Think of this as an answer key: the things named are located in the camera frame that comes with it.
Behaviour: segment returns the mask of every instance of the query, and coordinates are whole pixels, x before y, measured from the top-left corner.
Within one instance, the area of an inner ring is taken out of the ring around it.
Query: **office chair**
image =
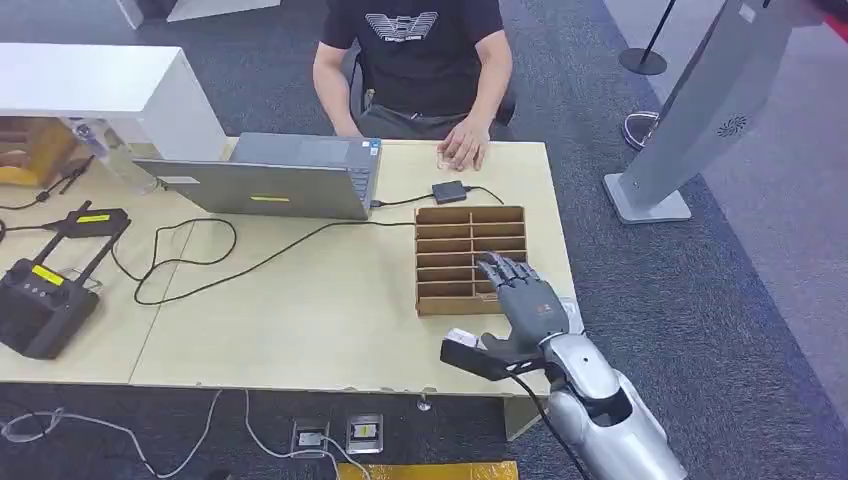
[[[374,93],[373,83],[364,65],[364,54],[362,50],[358,49],[351,49],[342,62],[343,71],[349,72],[347,79],[350,86],[350,113],[353,118],[358,118],[368,109],[371,104],[371,96]],[[501,106],[495,114],[495,122],[504,127],[509,125],[512,116],[515,114],[516,92],[513,83],[512,80],[509,81]]]

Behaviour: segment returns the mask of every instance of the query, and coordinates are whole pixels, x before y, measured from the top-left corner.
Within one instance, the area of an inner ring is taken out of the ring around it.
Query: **cardboard box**
[[[0,117],[0,183],[45,188],[76,147],[55,118]]]
[[[524,207],[428,207],[415,213],[419,315],[500,313],[494,288],[476,267],[485,252],[527,261]]]

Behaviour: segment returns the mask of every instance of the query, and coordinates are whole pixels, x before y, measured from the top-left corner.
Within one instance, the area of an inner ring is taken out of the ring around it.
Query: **speaker grille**
[[[718,127],[718,136],[735,137],[737,135],[742,135],[746,125],[748,125],[748,119],[745,116],[736,115],[730,117],[729,120]]]

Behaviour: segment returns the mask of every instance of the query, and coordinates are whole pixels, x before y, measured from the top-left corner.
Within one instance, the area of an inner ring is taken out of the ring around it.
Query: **white cable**
[[[296,456],[304,454],[304,453],[319,453],[322,456],[326,455],[326,456],[330,457],[330,460],[333,462],[333,470],[336,472],[336,480],[341,480],[341,474],[339,473],[339,463],[338,463],[338,461],[336,461],[336,457],[334,457],[333,454],[331,454],[330,452],[328,452],[326,450],[311,449],[311,450],[298,450],[296,452],[289,452],[289,453],[277,453],[277,452],[269,449],[268,447],[266,447],[259,440],[259,438],[256,436],[256,434],[253,433],[253,427],[250,426],[250,393],[247,390],[244,391],[244,426],[245,426],[245,428],[247,428],[247,433],[250,434],[250,437],[253,439],[253,441],[256,442],[257,445],[259,445],[259,448],[261,448],[262,451],[264,451],[268,455],[271,455],[272,457],[292,458],[292,457],[296,457]]]
[[[155,470],[153,470],[153,467],[150,466],[150,462],[147,461],[147,457],[144,456],[144,452],[141,451],[141,445],[139,445],[138,439],[135,437],[135,433],[133,433],[133,431],[130,430],[129,428],[122,427],[120,425],[115,425],[114,423],[110,423],[110,422],[107,422],[105,420],[100,420],[98,418],[86,417],[84,415],[77,415],[77,414],[74,414],[74,413],[65,413],[65,409],[61,408],[61,407],[57,408],[56,410],[54,410],[52,412],[32,412],[32,413],[27,413],[26,415],[21,415],[20,417],[13,418],[13,419],[9,420],[9,422],[7,422],[7,423],[0,422],[0,424],[3,425],[3,427],[0,428],[0,436],[2,436],[3,438],[5,438],[6,440],[8,440],[12,443],[29,443],[29,442],[34,442],[35,440],[38,440],[39,438],[43,437],[45,434],[52,432],[53,429],[56,428],[57,425],[59,425],[59,422],[63,418],[72,418],[72,419],[75,419],[75,420],[82,420],[82,421],[85,421],[85,422],[96,423],[96,424],[102,425],[104,427],[109,427],[109,428],[113,428],[115,430],[119,430],[119,431],[124,432],[127,435],[129,435],[130,438],[133,441],[133,444],[135,445],[136,451],[138,452],[138,457],[141,459],[142,462],[144,462],[144,466],[147,467],[147,469],[150,470],[150,473],[155,475],[156,478],[166,479],[166,478],[171,478],[174,475],[180,473],[182,471],[182,469],[185,468],[186,465],[188,465],[188,462],[191,461],[192,457],[194,457],[194,454],[197,453],[197,449],[200,448],[200,444],[203,443],[204,440],[206,440],[206,435],[209,433],[209,425],[212,423],[212,414],[215,412],[215,405],[218,403],[218,397],[221,396],[221,392],[223,392],[223,390],[218,390],[218,392],[215,393],[215,397],[212,399],[212,404],[209,406],[209,413],[206,416],[206,427],[203,429],[203,435],[200,436],[200,440],[198,440],[197,443],[194,445],[194,448],[191,449],[191,452],[189,452],[186,459],[183,460],[183,463],[181,463],[180,466],[177,467],[171,473],[166,473],[166,474],[159,474],[159,473],[156,473]],[[12,432],[12,427],[16,423],[21,422],[23,420],[26,420],[27,418],[34,417],[34,416],[35,417],[50,417],[50,425],[46,429],[44,429],[43,432],[40,432],[40,433],[37,433],[37,434],[34,434],[34,435],[19,435],[19,434],[15,434],[15,433]]]
[[[133,433],[133,431],[130,430],[129,428],[122,427],[120,425],[116,425],[114,423],[110,423],[110,422],[107,422],[105,420],[100,420],[99,418],[86,417],[84,415],[77,415],[75,413],[65,413],[65,409],[62,408],[62,407],[59,407],[56,410],[53,410],[52,412],[31,412],[31,413],[27,413],[25,415],[15,417],[15,418],[9,420],[8,422],[0,421],[0,437],[5,438],[6,440],[8,440],[12,443],[29,443],[29,442],[34,442],[34,441],[44,437],[45,435],[51,433],[53,431],[53,429],[55,429],[56,426],[59,425],[59,422],[61,422],[62,419],[64,419],[64,418],[71,418],[71,419],[74,419],[74,420],[81,420],[81,421],[84,421],[84,422],[95,423],[97,425],[102,425],[104,427],[113,428],[115,430],[124,432],[127,435],[129,435],[130,438],[133,441],[133,445],[135,445],[136,452],[138,452],[138,457],[144,463],[144,466],[147,467],[147,469],[150,471],[150,473],[155,475],[156,478],[160,478],[160,479],[164,480],[164,479],[167,479],[167,478],[171,478],[174,475],[180,473],[183,470],[183,468],[185,468],[185,466],[188,465],[188,462],[190,462],[191,459],[194,457],[194,454],[197,453],[197,450],[200,448],[200,445],[203,443],[203,441],[206,440],[206,435],[209,434],[209,426],[212,424],[212,415],[215,413],[215,406],[218,404],[218,397],[221,396],[221,393],[223,393],[223,390],[218,390],[215,393],[215,396],[212,398],[212,404],[209,405],[209,413],[206,415],[206,427],[204,427],[203,434],[200,436],[200,439],[194,445],[194,448],[191,449],[191,452],[189,452],[188,456],[186,457],[185,460],[183,460],[183,463],[181,463],[179,467],[174,469],[172,472],[165,473],[165,474],[156,473],[156,471],[153,470],[153,467],[150,465],[150,462],[147,461],[147,457],[144,456],[144,452],[141,450],[141,445],[138,443],[138,439],[136,438],[135,433]],[[326,455],[327,457],[330,457],[330,460],[333,462],[333,470],[336,472],[336,480],[341,480],[341,474],[339,473],[339,465],[338,465],[338,462],[336,461],[336,457],[334,457],[333,454],[331,454],[330,452],[328,452],[326,450],[311,449],[311,450],[298,450],[298,451],[290,452],[290,453],[277,453],[277,452],[269,449],[268,447],[266,447],[259,440],[259,438],[256,436],[256,434],[253,432],[253,427],[250,426],[250,394],[248,393],[247,390],[244,391],[244,400],[245,400],[245,403],[244,403],[244,426],[247,428],[247,432],[250,434],[250,437],[253,438],[253,441],[256,442],[256,444],[259,445],[259,448],[261,448],[265,453],[267,453],[268,455],[271,455],[272,457],[276,457],[276,458],[293,458],[293,457],[296,457],[298,455],[302,455],[302,454],[305,454],[305,453],[316,453],[316,454]],[[36,434],[24,435],[24,434],[14,433],[12,427],[14,427],[15,424],[22,422],[22,421],[24,421],[28,418],[34,418],[34,417],[50,417],[50,424],[47,426],[47,428],[43,429],[41,432],[36,433]],[[329,441],[330,443],[332,443],[337,449],[339,449],[340,452],[342,452],[342,455],[344,455],[344,457],[347,459],[348,462],[350,462],[351,464],[353,464],[357,468],[359,468],[362,471],[362,473],[365,474],[366,480],[371,480],[371,475],[368,474],[368,471],[365,470],[365,467],[363,467],[360,463],[358,463],[354,459],[352,459],[350,457],[350,455],[348,455],[347,452],[341,447],[341,445],[339,445],[335,440],[333,440],[330,437],[327,437],[327,436],[324,436],[324,435],[321,435],[321,437],[324,438],[325,440]]]
[[[345,449],[343,449],[341,445],[339,445],[339,444],[338,444],[335,440],[333,440],[332,438],[330,438],[330,437],[328,437],[328,436],[326,436],[326,435],[321,435],[321,438],[323,438],[324,440],[327,440],[328,442],[330,442],[330,443],[332,443],[333,445],[335,445],[335,447],[336,447],[336,448],[338,448],[340,452],[342,452],[342,455],[344,455],[344,456],[345,456],[345,458],[347,459],[347,461],[348,461],[348,462],[350,462],[351,464],[355,465],[355,466],[356,466],[356,468],[358,468],[358,469],[360,469],[360,470],[362,471],[363,475],[365,475],[365,479],[366,479],[366,480],[371,480],[371,474],[369,474],[369,473],[368,473],[368,470],[365,470],[365,467],[363,467],[361,463],[359,463],[359,462],[357,462],[356,460],[354,460],[354,459],[350,458],[350,455],[348,455],[348,454],[347,454],[347,451],[346,451]]]

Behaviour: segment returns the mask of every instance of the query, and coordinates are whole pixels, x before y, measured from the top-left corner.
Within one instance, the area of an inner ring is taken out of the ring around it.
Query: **gray floor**
[[[642,45],[666,0],[606,0],[630,44]],[[664,99],[722,2],[680,3],[656,50],[669,70],[651,77]],[[799,15],[821,21],[814,9]],[[848,422],[848,222],[834,209],[848,184],[848,43],[829,26],[797,29],[756,129],[704,172],[710,190]]]
[[[27,17],[36,29],[16,18],[21,9],[33,10],[27,0],[5,0],[0,41],[181,45],[229,133],[329,132],[309,79],[322,2],[290,0],[273,10],[152,23],[137,36],[98,29],[114,18],[93,3],[74,5],[92,16],[102,13],[99,21],[66,22],[63,16],[74,15],[68,5],[41,8]],[[647,81],[618,66],[625,38],[606,6],[601,0],[515,0],[503,2],[503,11],[520,93],[515,134],[548,145],[587,328],[665,425],[691,478],[848,478],[848,433],[704,180],[683,189],[694,214],[685,224],[624,227],[610,209],[601,178],[633,157],[619,138],[619,122],[636,108],[656,108],[658,100]],[[422,415],[412,399],[398,396],[256,396],[264,403],[253,421],[280,449],[294,415],[338,418],[379,409],[396,425],[397,440],[368,461],[516,458],[525,480],[577,478],[541,427],[505,444],[497,401],[441,399]],[[199,432],[211,394],[6,385],[0,386],[4,397],[33,408],[64,404],[132,426],[154,465],[166,469]],[[313,467],[295,468],[249,443],[242,401],[237,392],[227,394],[207,445],[180,478],[201,478],[214,466],[233,468],[239,478],[317,478]],[[15,409],[0,408],[0,418]],[[409,434],[413,429],[424,434]],[[102,458],[104,449],[108,456],[131,456],[127,447],[117,433],[69,422],[50,441],[0,444],[0,479],[68,478],[67,472],[146,478],[131,461]],[[327,478],[326,468],[321,474]]]

